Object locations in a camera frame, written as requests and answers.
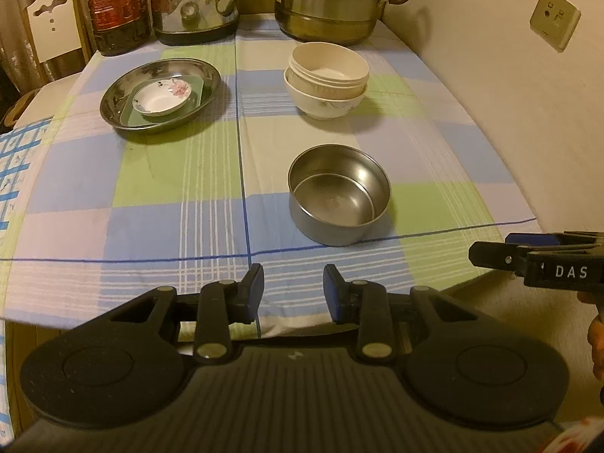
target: electrical outlet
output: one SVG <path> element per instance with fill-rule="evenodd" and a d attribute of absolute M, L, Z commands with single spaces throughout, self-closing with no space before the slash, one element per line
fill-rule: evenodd
<path fill-rule="evenodd" d="M 531 28 L 557 51 L 566 49 L 581 12 L 566 0 L 539 0 L 530 19 Z"/>

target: red label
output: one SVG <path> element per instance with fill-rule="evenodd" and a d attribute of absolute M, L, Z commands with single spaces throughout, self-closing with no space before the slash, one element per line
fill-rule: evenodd
<path fill-rule="evenodd" d="M 147 0 L 88 0 L 92 24 L 107 31 L 132 22 L 147 13 Z"/>

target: hand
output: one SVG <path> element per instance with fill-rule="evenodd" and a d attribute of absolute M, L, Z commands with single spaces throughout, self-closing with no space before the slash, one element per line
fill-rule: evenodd
<path fill-rule="evenodd" d="M 594 304 L 589 293 L 578 293 L 577 297 L 583 303 Z M 604 324 L 597 316 L 591 322 L 587 332 L 587 341 L 591 344 L 591 359 L 594 362 L 594 376 L 604 380 Z"/>

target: bottle of dark liquid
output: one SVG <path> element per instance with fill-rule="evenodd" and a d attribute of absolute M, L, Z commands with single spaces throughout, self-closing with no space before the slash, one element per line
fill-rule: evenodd
<path fill-rule="evenodd" d="M 88 0 L 94 40 L 103 56 L 143 45 L 151 34 L 147 0 Z"/>

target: silver screw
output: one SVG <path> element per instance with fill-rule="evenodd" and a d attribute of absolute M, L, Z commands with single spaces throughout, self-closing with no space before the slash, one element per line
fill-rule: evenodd
<path fill-rule="evenodd" d="M 227 347 L 219 342 L 206 342 L 197 348 L 197 354 L 208 359 L 222 357 L 227 353 L 227 351 Z"/>
<path fill-rule="evenodd" d="M 364 355 L 367 357 L 375 357 L 377 359 L 383 359 L 392 354 L 392 348 L 383 342 L 370 342 L 365 344 L 361 349 Z"/>

